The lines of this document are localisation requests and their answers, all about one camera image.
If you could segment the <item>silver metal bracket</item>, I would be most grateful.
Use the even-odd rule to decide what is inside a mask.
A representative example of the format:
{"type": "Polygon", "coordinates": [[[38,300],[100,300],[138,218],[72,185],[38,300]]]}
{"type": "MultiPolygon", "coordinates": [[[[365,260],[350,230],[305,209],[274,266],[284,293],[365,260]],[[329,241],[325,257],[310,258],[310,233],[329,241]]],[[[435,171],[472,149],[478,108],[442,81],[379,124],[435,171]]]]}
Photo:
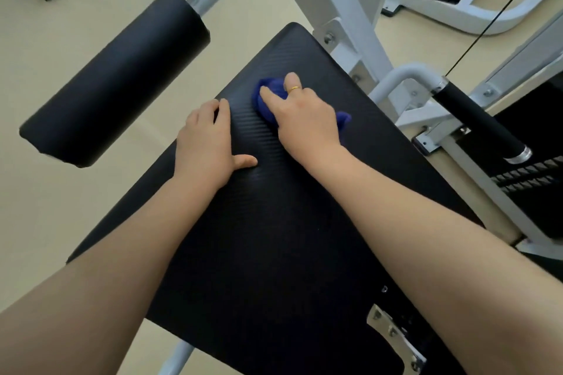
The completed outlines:
{"type": "Polygon", "coordinates": [[[367,317],[367,324],[375,329],[403,361],[403,375],[420,375],[426,364],[423,356],[407,339],[392,317],[378,305],[373,304],[367,317]]]}

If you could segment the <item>black padded machine seat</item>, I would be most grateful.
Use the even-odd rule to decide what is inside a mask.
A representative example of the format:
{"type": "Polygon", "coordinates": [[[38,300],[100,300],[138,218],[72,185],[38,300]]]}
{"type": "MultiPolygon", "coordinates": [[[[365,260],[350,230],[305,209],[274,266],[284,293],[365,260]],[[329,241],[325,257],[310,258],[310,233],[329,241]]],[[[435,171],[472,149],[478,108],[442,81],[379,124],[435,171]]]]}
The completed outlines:
{"type": "Polygon", "coordinates": [[[289,23],[218,95],[230,103],[233,173],[176,252],[146,317],[244,375],[401,375],[373,305],[427,359],[420,375],[466,375],[342,208],[256,113],[259,79],[295,72],[352,116],[346,148],[413,191],[480,223],[472,209],[300,24],[289,23]]]}

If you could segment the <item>black foam roller pad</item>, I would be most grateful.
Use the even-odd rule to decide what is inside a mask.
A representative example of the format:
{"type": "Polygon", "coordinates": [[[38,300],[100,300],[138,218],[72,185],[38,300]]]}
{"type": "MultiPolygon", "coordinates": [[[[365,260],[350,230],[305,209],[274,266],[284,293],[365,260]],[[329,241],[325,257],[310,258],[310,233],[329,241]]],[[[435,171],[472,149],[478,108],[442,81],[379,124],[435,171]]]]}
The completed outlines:
{"type": "Polygon", "coordinates": [[[187,0],[154,0],[19,135],[42,154],[90,167],[210,41],[187,0]]]}

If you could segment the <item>person's right forearm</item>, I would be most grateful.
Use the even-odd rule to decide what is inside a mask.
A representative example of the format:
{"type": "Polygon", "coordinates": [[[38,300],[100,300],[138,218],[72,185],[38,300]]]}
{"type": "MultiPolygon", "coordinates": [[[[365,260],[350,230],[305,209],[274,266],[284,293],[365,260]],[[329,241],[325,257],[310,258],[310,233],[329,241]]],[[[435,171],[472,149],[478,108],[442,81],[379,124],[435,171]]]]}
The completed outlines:
{"type": "Polygon", "coordinates": [[[339,144],[302,164],[468,375],[563,375],[563,283],[339,144]]]}

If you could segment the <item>person's left hand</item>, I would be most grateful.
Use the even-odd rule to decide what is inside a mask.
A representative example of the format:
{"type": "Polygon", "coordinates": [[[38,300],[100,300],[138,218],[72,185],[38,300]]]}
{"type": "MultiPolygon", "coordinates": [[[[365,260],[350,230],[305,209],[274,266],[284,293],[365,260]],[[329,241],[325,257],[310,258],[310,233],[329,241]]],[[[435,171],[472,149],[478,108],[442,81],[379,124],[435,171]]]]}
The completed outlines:
{"type": "Polygon", "coordinates": [[[233,174],[230,105],[212,99],[193,110],[176,139],[173,179],[201,195],[214,195],[233,174]]]}

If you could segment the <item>person's right hand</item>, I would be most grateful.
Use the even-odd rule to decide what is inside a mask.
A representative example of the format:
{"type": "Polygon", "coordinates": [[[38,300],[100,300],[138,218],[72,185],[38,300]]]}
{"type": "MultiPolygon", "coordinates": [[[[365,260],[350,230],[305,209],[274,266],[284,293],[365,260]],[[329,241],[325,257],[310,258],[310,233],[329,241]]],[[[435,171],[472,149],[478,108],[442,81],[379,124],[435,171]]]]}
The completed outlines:
{"type": "Polygon", "coordinates": [[[342,149],[335,110],[308,87],[303,95],[285,100],[262,87],[260,94],[278,122],[285,150],[307,170],[342,149]]]}

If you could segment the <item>person's left forearm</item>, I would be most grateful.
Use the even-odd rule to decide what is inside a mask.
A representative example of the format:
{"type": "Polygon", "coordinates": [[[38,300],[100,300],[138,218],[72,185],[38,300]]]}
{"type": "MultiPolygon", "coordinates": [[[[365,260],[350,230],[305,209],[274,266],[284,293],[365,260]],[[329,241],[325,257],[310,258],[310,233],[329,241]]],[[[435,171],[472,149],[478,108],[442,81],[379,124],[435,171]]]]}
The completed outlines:
{"type": "Polygon", "coordinates": [[[116,375],[173,255],[227,177],[174,176],[0,313],[0,375],[116,375]]]}

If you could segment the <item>blue cleaning cloth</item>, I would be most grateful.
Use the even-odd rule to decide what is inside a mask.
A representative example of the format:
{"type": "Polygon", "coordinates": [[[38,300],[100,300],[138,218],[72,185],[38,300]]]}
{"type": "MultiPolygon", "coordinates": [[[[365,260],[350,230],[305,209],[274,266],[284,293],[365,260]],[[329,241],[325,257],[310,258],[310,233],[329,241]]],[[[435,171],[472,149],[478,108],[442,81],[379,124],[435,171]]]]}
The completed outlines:
{"type": "MultiPolygon", "coordinates": [[[[260,79],[257,85],[255,86],[255,89],[253,90],[251,97],[252,106],[255,109],[255,111],[262,117],[262,119],[267,124],[271,125],[271,127],[278,128],[279,125],[275,118],[275,115],[271,112],[269,107],[266,105],[260,94],[260,89],[262,87],[269,88],[273,94],[278,95],[278,97],[285,100],[288,96],[288,93],[284,88],[284,79],[271,78],[271,77],[260,79]]],[[[335,113],[335,116],[336,116],[338,131],[342,132],[346,128],[346,126],[351,122],[352,116],[342,111],[337,111],[335,113]]]]}

